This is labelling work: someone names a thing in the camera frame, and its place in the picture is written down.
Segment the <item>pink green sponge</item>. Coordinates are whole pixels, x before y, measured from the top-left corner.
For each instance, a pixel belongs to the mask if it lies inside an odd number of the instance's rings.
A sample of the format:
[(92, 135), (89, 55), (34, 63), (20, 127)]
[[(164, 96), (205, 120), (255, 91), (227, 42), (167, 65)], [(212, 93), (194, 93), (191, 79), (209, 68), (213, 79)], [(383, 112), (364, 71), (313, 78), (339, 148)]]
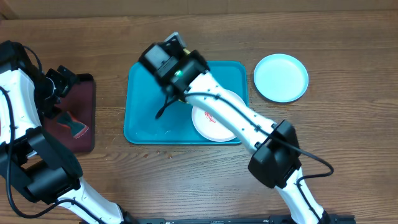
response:
[(87, 125), (77, 120), (69, 111), (61, 114), (57, 120), (57, 123), (65, 128), (68, 128), (71, 132), (71, 135), (75, 139), (82, 137), (89, 130)]

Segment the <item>light blue plate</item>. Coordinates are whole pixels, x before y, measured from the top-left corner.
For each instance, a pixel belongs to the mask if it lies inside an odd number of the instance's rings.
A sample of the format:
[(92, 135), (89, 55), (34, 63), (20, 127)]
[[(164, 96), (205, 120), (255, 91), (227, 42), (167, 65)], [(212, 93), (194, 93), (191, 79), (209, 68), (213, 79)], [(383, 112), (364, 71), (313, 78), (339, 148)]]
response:
[(264, 57), (253, 73), (257, 91), (276, 103), (291, 103), (302, 97), (309, 85), (307, 69), (301, 61), (287, 54)]

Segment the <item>yellow-green plate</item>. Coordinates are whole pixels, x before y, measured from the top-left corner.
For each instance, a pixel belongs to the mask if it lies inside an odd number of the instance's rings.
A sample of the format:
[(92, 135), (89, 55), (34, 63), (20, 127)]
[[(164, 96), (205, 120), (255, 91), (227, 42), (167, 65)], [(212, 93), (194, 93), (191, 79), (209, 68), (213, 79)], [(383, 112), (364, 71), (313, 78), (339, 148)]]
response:
[(184, 57), (180, 60), (180, 65), (175, 73), (177, 77), (176, 86), (178, 89), (179, 101), (187, 103), (184, 93), (189, 90), (189, 84), (196, 77), (195, 59), (191, 56), (191, 51), (183, 49)]

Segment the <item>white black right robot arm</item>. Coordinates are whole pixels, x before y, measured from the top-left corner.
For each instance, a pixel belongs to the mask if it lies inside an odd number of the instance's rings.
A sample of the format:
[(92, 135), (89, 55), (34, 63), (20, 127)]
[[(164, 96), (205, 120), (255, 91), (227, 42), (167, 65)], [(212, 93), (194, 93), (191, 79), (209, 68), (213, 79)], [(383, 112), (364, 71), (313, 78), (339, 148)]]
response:
[(197, 50), (180, 44), (154, 43), (139, 57), (139, 63), (155, 78), (173, 101), (196, 106), (228, 128), (251, 153), (248, 169), (263, 185), (276, 189), (295, 223), (329, 223), (329, 214), (309, 191), (299, 160), (295, 128), (287, 121), (275, 123), (234, 99), (214, 78)]

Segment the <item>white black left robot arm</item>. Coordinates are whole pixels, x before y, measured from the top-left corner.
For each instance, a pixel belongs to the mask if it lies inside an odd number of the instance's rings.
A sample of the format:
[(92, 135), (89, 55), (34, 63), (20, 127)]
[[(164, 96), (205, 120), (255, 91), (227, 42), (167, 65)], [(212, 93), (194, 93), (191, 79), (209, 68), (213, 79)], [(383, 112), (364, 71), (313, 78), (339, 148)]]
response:
[(57, 206), (87, 223), (131, 223), (116, 203), (84, 178), (75, 155), (42, 126), (79, 78), (67, 68), (43, 72), (19, 42), (1, 43), (1, 175), (12, 210), (39, 218)]

